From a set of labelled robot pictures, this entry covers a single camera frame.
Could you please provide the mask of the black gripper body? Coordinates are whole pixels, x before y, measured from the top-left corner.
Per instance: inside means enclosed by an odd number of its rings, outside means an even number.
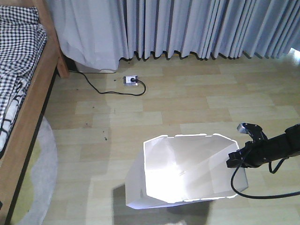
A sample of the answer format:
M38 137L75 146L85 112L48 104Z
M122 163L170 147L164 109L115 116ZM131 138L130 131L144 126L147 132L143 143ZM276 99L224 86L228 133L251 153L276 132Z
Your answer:
M242 149L228 154L229 159L226 161L228 168L258 168L262 165L255 162L258 157L255 150L262 141L267 140L267 136L263 131L247 131L246 133L250 135L252 141L246 142Z

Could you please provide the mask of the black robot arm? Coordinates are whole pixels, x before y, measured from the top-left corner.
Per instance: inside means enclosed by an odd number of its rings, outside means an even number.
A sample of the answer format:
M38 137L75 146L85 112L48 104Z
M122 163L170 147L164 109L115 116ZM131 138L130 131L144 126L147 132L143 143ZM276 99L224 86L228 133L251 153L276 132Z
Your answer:
M240 133L248 134L252 141L245 143L242 149L229 153L228 168L258 168L275 160L298 156L300 154L300 125L289 127L281 135L267 138L263 129L256 124L241 123L237 127Z

